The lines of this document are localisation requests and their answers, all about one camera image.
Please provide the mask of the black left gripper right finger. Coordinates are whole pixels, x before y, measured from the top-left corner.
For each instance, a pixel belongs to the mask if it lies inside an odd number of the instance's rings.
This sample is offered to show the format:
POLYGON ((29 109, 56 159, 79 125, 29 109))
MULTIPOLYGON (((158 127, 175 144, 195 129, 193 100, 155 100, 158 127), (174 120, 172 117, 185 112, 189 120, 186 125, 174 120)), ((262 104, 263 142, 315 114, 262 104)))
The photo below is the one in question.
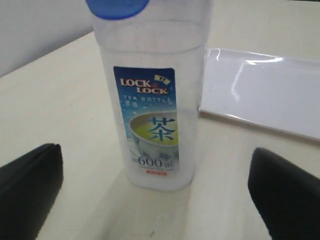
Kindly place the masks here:
POLYGON ((320 180, 262 147, 252 154, 247 187, 273 240, 320 238, 320 180))

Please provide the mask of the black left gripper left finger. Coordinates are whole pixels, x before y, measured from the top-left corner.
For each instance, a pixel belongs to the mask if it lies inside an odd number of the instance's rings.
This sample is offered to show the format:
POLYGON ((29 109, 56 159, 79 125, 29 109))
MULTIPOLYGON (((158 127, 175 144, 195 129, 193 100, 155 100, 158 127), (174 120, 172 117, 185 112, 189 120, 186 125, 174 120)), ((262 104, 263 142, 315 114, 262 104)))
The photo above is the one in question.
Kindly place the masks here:
POLYGON ((62 150, 46 143, 0 168, 0 238, 35 240, 62 187, 62 150))

